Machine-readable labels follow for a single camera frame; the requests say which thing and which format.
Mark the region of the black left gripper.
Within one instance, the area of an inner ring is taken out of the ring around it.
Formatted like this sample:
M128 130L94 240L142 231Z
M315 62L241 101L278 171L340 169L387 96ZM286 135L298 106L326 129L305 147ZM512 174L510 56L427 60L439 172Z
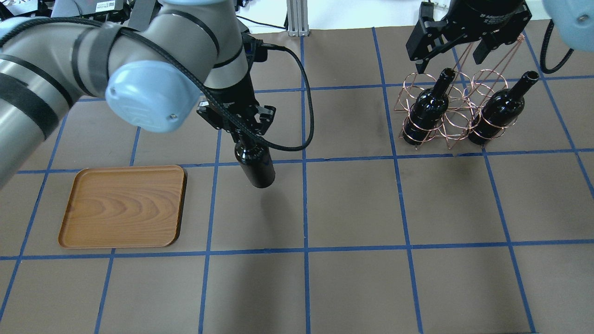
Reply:
M197 114L215 129L232 133L234 141L239 140L239 134L243 131L217 108L215 101L257 135L265 135L274 121L277 109L257 101L251 79L242 79L231 87L222 89L204 85L204 89L205 98L200 100Z

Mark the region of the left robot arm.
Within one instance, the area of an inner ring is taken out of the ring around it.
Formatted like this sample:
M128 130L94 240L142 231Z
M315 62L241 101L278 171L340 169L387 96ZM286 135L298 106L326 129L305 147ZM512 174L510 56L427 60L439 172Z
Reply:
M164 0L146 30L90 19L1 22L1 184L83 96L104 98L132 125L180 127L204 94L213 127L261 135L275 108L255 99L231 0Z

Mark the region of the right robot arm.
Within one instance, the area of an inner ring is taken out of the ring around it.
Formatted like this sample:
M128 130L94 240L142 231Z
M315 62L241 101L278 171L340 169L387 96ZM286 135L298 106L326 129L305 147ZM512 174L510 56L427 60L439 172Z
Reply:
M542 4L568 47L593 51L591 0L544 0ZM430 0L420 3L418 21L406 44L418 73L424 73L440 53L472 42L478 42L473 59L481 64L491 51L514 44L532 19L525 0L452 0L440 20L433 16L434 9Z

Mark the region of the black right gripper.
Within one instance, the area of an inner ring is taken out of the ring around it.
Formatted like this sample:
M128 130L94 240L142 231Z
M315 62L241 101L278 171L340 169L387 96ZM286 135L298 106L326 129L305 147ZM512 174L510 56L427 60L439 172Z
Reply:
M532 19L524 0L452 0L440 20L433 16L435 7L431 1L420 3L418 21L406 44L419 74L425 74L429 60L438 54L472 42L479 42L473 59L482 64L493 50L514 44Z

